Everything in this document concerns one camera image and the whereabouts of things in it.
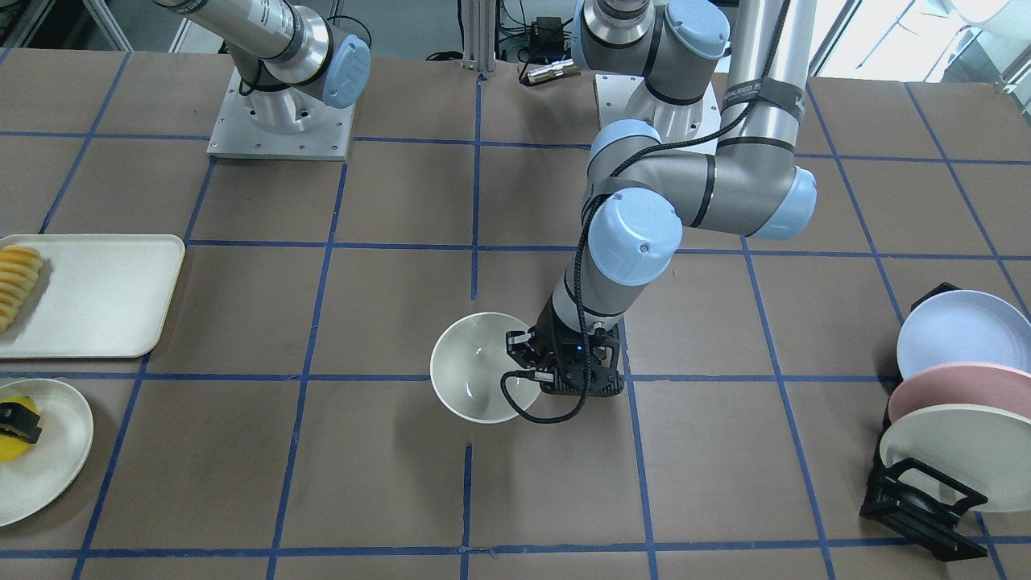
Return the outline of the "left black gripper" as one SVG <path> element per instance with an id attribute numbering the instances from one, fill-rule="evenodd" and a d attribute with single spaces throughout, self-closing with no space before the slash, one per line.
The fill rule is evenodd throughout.
<path id="1" fill-rule="evenodd" d="M 511 379 L 529 379 L 542 393 L 567 396 L 612 397 L 623 393 L 625 379 L 619 372 L 621 333 L 616 317 L 598 317 L 586 309 L 586 334 L 571 298 L 551 297 L 534 326 L 506 333 L 506 353 L 518 370 L 505 372 L 505 388 Z"/>

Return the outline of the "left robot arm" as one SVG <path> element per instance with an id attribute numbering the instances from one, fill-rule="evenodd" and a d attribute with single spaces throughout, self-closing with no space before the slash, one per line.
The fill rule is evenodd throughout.
<path id="1" fill-rule="evenodd" d="M 794 161 L 814 1 L 581 1 L 575 64 L 639 77 L 626 117 L 590 147 L 577 252 L 530 329 L 506 335 L 516 384 L 616 396 L 618 325 L 686 229 L 795 238 L 814 212 Z"/>

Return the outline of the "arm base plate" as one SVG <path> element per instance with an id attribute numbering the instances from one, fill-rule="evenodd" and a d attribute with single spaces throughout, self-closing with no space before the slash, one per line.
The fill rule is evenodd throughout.
<path id="1" fill-rule="evenodd" d="M 603 133 L 613 122 L 637 118 L 648 122 L 658 132 L 661 143 L 677 143 L 711 135 L 721 124 L 719 101 L 710 81 L 701 97 L 686 106 L 656 99 L 640 76 L 598 73 L 595 95 Z"/>
<path id="2" fill-rule="evenodd" d="M 251 92 L 234 70 L 206 151 L 220 159 L 345 162 L 356 109 L 326 106 L 294 88 Z"/>

